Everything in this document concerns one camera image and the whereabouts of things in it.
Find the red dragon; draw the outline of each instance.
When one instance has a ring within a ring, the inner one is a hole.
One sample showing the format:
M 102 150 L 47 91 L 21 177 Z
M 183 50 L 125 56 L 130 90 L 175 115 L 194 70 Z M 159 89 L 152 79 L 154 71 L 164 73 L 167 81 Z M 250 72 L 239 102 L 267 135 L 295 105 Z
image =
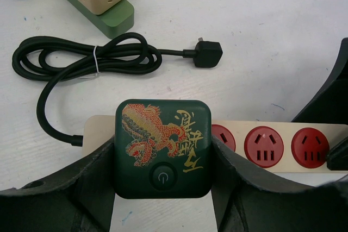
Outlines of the red dragon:
M 134 139 L 126 152 L 135 157 L 135 166 L 148 165 L 164 147 L 168 148 L 169 157 L 175 157 L 179 143 L 187 138 L 183 127 L 164 125 L 159 115 L 159 107 L 151 105 L 127 104 L 123 108 L 122 127 Z M 170 139 L 173 134 L 178 136 L 177 141 Z

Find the dark green power cube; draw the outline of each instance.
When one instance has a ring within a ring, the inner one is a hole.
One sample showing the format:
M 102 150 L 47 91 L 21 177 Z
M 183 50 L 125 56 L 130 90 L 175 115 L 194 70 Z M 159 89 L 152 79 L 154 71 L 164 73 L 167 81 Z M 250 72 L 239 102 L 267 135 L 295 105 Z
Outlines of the dark green power cube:
M 211 188 L 211 126 L 200 101 L 127 100 L 116 111 L 116 193 L 197 198 Z

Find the power button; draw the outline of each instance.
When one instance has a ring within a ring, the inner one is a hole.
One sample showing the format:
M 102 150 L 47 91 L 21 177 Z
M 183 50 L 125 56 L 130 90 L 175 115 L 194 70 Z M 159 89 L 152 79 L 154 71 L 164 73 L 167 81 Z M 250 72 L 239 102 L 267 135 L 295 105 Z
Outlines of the power button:
M 152 172 L 152 184 L 156 189 L 168 190 L 172 188 L 176 181 L 176 175 L 168 165 L 158 165 Z

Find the white twist tie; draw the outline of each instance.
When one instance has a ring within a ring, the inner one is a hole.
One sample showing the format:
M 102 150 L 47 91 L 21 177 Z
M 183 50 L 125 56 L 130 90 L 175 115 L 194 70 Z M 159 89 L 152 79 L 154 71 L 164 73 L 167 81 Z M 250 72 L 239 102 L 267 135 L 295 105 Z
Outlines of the white twist tie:
M 94 74 L 94 76 L 81 76 L 81 79 L 92 79 L 92 78 L 97 78 L 100 74 L 99 71 L 99 66 L 98 66 L 98 60 L 97 60 L 97 55 L 96 55 L 96 50 L 98 46 L 95 46 L 93 49 L 93 57 L 94 57 L 94 62 L 96 63 L 96 70 L 97 72 Z

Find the black power cord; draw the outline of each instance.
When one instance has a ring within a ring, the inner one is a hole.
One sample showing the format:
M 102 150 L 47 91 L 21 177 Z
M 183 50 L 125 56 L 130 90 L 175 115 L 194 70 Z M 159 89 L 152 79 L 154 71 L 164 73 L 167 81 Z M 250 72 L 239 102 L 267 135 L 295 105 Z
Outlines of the black power cord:
M 136 39 L 140 43 L 119 45 L 124 40 Z M 83 136 L 68 135 L 54 129 L 48 122 L 45 106 L 49 93 L 59 81 L 74 79 L 88 74 L 96 73 L 96 64 L 93 51 L 95 46 L 84 45 L 65 39 L 50 36 L 35 36 L 24 40 L 13 53 L 12 67 L 20 76 L 29 80 L 47 81 L 36 107 L 41 128 L 51 137 L 70 143 L 73 146 L 82 146 Z M 38 67 L 32 64 L 27 55 L 41 51 Z M 67 51 L 85 55 L 84 58 L 68 65 L 67 67 L 53 67 L 46 62 L 49 54 L 55 51 Z M 197 67 L 214 67 L 218 64 L 222 49 L 218 42 L 199 41 L 195 50 L 173 51 L 156 49 L 149 45 L 146 39 L 138 33 L 122 34 L 104 46 L 95 50 L 100 72 L 114 72 L 126 74 L 146 74 L 159 68 L 162 55 L 176 55 L 184 58 L 193 58 Z M 118 59 L 121 57 L 138 56 L 132 60 Z

